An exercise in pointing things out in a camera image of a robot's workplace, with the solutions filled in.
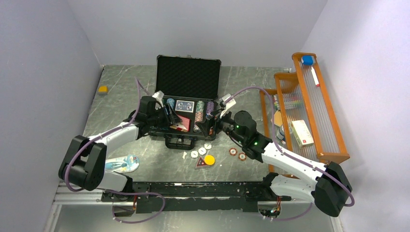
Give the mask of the yellow round button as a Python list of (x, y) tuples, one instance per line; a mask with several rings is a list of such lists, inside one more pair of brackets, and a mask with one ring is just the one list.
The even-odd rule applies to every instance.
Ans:
[(206, 156), (204, 157), (204, 162), (205, 162), (206, 165), (212, 166), (212, 165), (215, 164), (216, 160), (215, 160), (215, 157), (214, 157), (214, 156), (212, 156), (212, 155), (206, 155)]

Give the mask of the blue playing card deck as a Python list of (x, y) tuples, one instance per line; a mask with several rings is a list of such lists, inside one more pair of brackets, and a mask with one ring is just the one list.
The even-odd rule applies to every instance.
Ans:
[(176, 100), (175, 111), (193, 113), (194, 107), (194, 101)]

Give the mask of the clear red triangle marker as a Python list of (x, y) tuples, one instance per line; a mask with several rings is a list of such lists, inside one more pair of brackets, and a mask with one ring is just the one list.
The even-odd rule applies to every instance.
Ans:
[(199, 157), (196, 165), (195, 165), (195, 169), (202, 169), (202, 168), (207, 168), (209, 167), (206, 163), (203, 157)]

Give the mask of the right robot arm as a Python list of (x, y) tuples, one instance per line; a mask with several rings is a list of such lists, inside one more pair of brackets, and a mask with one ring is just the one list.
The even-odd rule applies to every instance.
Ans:
[(352, 207), (355, 198), (342, 167), (333, 161), (328, 164), (304, 158), (257, 131), (257, 123), (247, 111), (220, 111), (196, 122), (204, 135), (223, 132), (236, 142), (245, 155), (261, 163), (279, 167), (295, 177), (278, 175), (262, 185), (261, 195), (266, 200), (289, 196), (309, 201), (331, 217), (338, 217), (343, 207)]

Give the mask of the white dealer button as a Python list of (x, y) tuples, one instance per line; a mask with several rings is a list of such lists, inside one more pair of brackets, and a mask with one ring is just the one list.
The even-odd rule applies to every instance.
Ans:
[(204, 147), (200, 147), (199, 149), (198, 149), (198, 153), (202, 156), (202, 155), (205, 155), (206, 153), (207, 153), (207, 149), (206, 148), (204, 148)]
[(199, 153), (196, 150), (191, 151), (190, 156), (195, 159), (199, 157)]
[(212, 148), (212, 144), (211, 143), (204, 143), (204, 148), (206, 150), (210, 150)]

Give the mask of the red playing card deck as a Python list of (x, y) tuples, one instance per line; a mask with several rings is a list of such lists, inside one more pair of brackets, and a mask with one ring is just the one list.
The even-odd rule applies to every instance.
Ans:
[(187, 117), (180, 116), (180, 115), (178, 115), (178, 117), (181, 119), (181, 121), (174, 125), (171, 125), (170, 128), (177, 130), (177, 131), (189, 132), (190, 131), (190, 119)]

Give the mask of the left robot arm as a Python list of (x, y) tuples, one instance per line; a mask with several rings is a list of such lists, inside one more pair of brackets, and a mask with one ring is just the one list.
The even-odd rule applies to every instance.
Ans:
[(152, 127), (168, 128), (181, 121), (169, 104), (151, 96), (143, 96), (136, 110), (114, 128), (90, 137), (74, 137), (60, 165), (58, 176), (73, 192), (107, 189), (120, 200), (127, 201), (134, 194), (133, 180), (106, 169), (106, 156), (145, 136)]

